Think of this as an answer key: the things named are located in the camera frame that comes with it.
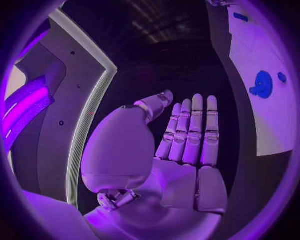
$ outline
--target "blue component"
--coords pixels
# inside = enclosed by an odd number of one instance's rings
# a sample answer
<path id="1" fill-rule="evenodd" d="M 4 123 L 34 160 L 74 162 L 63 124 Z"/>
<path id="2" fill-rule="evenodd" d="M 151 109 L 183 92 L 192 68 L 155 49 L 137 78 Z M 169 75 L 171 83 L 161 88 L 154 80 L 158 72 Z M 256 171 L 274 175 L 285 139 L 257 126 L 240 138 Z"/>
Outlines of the blue component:
<path id="1" fill-rule="evenodd" d="M 273 91 L 273 82 L 271 75 L 266 71 L 260 71 L 255 80 L 255 86 L 250 87 L 249 92 L 253 95 L 258 95 L 263 99 L 271 96 Z"/>
<path id="2" fill-rule="evenodd" d="M 287 82 L 287 76 L 284 75 L 281 71 L 277 75 L 280 81 L 282 81 L 283 83 Z"/>
<path id="3" fill-rule="evenodd" d="M 234 16 L 236 19 L 240 19 L 240 20 L 243 20 L 243 21 L 245 21 L 245 22 L 248 22 L 248 21 L 249 21 L 249 19 L 248 19 L 247 16 L 242 15 L 242 14 L 239 14 L 239 13 L 236 13 L 236 12 L 233 14 L 233 16 Z"/>

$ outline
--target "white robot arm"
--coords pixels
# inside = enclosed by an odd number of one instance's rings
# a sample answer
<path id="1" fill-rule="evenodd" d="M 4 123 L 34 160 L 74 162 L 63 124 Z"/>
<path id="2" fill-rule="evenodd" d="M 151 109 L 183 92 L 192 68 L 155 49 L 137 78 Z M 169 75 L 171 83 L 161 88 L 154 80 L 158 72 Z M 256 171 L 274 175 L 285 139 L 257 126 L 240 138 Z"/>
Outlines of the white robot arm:
<path id="1" fill-rule="evenodd" d="M 118 108 L 96 128 L 81 165 L 85 185 L 98 194 L 100 205 L 113 211 L 139 197 L 135 192 L 147 179 L 160 183 L 165 208 L 194 209 L 223 214 L 227 192 L 216 169 L 219 148 L 217 99 L 207 99 L 207 124 L 200 156 L 203 98 L 196 94 L 174 105 L 166 133 L 155 155 L 154 138 L 147 124 L 171 104 L 166 90 Z"/>

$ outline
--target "blue part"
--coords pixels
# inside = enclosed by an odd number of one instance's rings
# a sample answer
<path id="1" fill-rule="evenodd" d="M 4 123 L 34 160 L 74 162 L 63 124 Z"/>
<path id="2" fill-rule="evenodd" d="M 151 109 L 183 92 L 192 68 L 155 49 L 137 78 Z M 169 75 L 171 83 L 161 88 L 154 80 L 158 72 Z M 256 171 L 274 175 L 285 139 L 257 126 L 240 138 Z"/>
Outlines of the blue part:
<path id="1" fill-rule="evenodd" d="M 242 14 L 240 14 L 240 13 L 236 13 L 236 12 L 235 12 L 235 13 L 233 14 L 233 16 L 234 16 L 236 19 L 243 20 L 244 22 L 248 22 L 248 21 L 249 21 L 249 19 L 248 19 L 247 16 L 242 15 Z"/>
<path id="2" fill-rule="evenodd" d="M 284 75 L 281 71 L 277 75 L 280 81 L 282 81 L 283 83 L 287 82 L 287 76 Z"/>
<path id="3" fill-rule="evenodd" d="M 273 91 L 273 81 L 271 75 L 266 71 L 260 71 L 255 80 L 255 86 L 249 89 L 253 95 L 258 95 L 263 99 L 271 96 Z"/>

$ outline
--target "robotic hand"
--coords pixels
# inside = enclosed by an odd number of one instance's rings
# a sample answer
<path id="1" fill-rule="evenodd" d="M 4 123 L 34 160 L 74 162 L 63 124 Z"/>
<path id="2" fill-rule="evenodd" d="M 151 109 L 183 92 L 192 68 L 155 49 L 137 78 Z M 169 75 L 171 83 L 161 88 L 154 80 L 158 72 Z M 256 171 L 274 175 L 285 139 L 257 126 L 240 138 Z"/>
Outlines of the robotic hand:
<path id="1" fill-rule="evenodd" d="M 159 117 L 172 100 L 173 94 L 166 90 L 122 106 L 93 132 L 83 153 L 81 174 L 88 189 L 98 194 L 103 209 L 120 211 L 139 198 L 137 193 L 143 198 L 143 193 L 153 191 L 164 209 L 218 215 L 226 211 L 226 187 L 216 169 L 217 99 L 207 99 L 202 154 L 203 98 L 196 94 L 192 102 L 186 99 L 182 105 L 174 105 L 155 155 L 154 138 L 147 124 Z"/>

